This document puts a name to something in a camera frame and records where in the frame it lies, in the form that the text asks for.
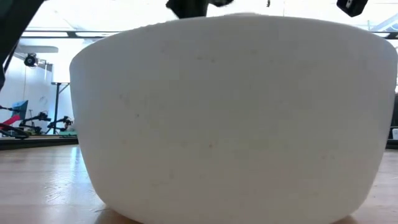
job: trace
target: metal pole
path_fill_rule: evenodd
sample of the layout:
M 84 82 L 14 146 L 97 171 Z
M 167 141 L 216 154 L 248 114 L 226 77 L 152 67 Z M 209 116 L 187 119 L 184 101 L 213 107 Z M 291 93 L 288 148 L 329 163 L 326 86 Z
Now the metal pole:
M 62 93 L 62 91 L 63 91 L 64 89 L 66 89 L 66 88 L 69 86 L 69 84 L 70 84 L 70 83 L 68 83 L 67 85 L 65 85 L 65 86 L 60 90 L 60 94 Z
M 52 134 L 55 134 L 57 131 L 56 121 L 57 121 L 57 116 L 58 116 L 58 98 L 60 96 L 60 86 L 61 86 L 61 83 L 57 83 L 57 94 L 55 95 L 55 113 L 54 113 L 54 127 L 53 127 L 54 130 L 52 131 Z

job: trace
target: white container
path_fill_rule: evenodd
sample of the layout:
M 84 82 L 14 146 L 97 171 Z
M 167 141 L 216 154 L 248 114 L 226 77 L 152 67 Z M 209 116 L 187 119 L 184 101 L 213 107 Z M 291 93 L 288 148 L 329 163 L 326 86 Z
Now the white container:
M 392 129 L 392 138 L 398 139 L 398 128 Z
M 366 198 L 397 53 L 354 27 L 254 15 L 108 37 L 70 67 L 93 186 L 145 224 L 331 223 Z

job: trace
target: black cable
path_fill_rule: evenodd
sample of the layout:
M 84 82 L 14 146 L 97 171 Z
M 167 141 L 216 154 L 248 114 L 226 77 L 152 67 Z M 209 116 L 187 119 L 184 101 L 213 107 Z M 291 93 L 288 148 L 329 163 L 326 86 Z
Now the black cable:
M 10 125 L 3 124 L 3 123 L 0 123 L 0 128 L 2 128 L 2 129 L 0 129 L 0 133 L 5 136 L 14 137 L 16 139 L 29 138 L 29 134 L 19 128 L 14 128 Z M 7 131 L 15 131 L 17 134 L 10 134 Z
M 14 108 L 5 108 L 3 106 L 0 106 L 0 110 L 9 110 L 9 111 L 13 111 L 13 112 L 20 112 L 20 110 L 18 109 L 14 109 Z

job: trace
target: camera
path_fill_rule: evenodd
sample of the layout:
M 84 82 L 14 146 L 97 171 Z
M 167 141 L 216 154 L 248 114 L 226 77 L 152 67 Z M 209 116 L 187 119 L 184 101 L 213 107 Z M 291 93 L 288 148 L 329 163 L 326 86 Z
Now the camera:
M 29 53 L 24 60 L 24 64 L 30 68 L 35 68 L 39 64 L 39 59 L 36 57 L 35 53 Z

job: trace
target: black object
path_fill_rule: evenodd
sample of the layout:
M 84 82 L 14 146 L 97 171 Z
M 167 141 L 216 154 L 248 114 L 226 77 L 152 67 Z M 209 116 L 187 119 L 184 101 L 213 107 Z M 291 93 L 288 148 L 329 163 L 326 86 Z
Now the black object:
M 368 0 L 337 0 L 339 7 L 347 15 L 354 17 L 362 14 Z
M 0 106 L 0 110 L 9 110 L 9 111 L 13 111 L 13 112 L 19 112 L 18 109 L 14 109 L 14 108 L 5 108 L 3 106 Z
M 209 4 L 221 7 L 233 1 L 234 0 L 169 0 L 166 3 L 166 7 L 171 9 L 179 19 L 186 19 L 206 16 Z
M 27 149 L 33 147 L 65 146 L 79 144 L 77 138 L 29 138 L 23 141 L 15 139 L 0 140 L 0 151 L 10 149 Z
M 60 122 L 62 122 L 62 123 L 65 124 L 65 128 L 58 128 L 58 127 L 57 127 L 57 123 L 60 123 Z M 69 118 L 68 116 L 64 116 L 62 119 L 59 119 L 59 120 L 56 120 L 56 121 L 51 122 L 51 123 L 47 126 L 47 127 L 48 127 L 48 130 L 47 130 L 46 134 L 47 134 L 51 129 L 53 129 L 54 134 L 55 134 L 55 132 L 56 132 L 57 129 L 60 130 L 60 131 L 66 131 L 66 130 L 67 130 L 66 127 L 68 127 L 69 125 L 72 125 L 72 121 L 70 120 L 70 118 Z
M 391 126 L 398 128 L 398 94 L 394 98 L 394 110 L 392 111 Z
M 0 64 L 3 65 L 18 43 L 22 33 L 45 0 L 2 0 L 0 1 Z M 0 91 L 6 80 L 3 67 L 0 68 Z
M 398 140 L 388 139 L 386 149 L 398 149 Z
M 57 83 L 57 94 L 55 95 L 54 121 L 57 120 L 57 116 L 58 116 L 58 99 L 60 97 L 60 86 L 61 86 L 61 83 Z M 57 132 L 57 130 L 54 128 L 52 133 L 55 134 L 56 132 Z
M 15 49 L 17 49 L 17 45 L 18 45 L 18 43 L 14 46 L 14 48 L 12 48 L 10 54 L 8 55 L 8 58 L 6 60 L 6 64 L 4 65 L 4 74 L 6 73 L 6 71 L 8 69 L 8 66 L 10 66 L 10 63 L 11 63 L 11 60 L 12 60 L 12 56 L 14 55 Z
M 39 60 L 36 57 L 35 53 L 28 54 L 24 60 L 24 64 L 30 68 L 35 68 L 39 64 Z
M 24 128 L 32 128 L 34 130 L 35 134 L 42 134 L 42 128 L 34 125 L 27 125 L 26 122 L 28 121 L 51 121 L 51 118 L 47 116 L 47 114 L 40 112 L 39 115 L 28 118 L 28 119 L 23 119 L 21 123 L 19 123 L 19 127 L 24 127 Z

